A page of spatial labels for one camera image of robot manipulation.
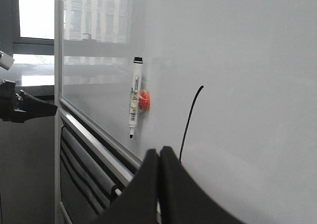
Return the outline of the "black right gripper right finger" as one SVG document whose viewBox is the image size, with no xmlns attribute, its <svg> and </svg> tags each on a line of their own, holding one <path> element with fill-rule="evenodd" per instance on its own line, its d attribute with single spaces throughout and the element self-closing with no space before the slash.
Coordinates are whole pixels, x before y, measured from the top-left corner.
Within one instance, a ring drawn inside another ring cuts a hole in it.
<svg viewBox="0 0 317 224">
<path fill-rule="evenodd" d="M 163 224 L 241 224 L 188 174 L 173 149 L 159 154 L 158 199 Z"/>
</svg>

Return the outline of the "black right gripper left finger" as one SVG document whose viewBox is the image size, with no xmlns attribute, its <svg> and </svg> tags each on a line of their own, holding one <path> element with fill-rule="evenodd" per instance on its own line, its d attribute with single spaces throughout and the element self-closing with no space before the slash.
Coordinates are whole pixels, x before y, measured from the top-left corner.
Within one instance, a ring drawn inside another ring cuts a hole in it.
<svg viewBox="0 0 317 224">
<path fill-rule="evenodd" d="M 94 224 L 156 224 L 159 156 L 146 152 L 131 182 Z"/>
</svg>

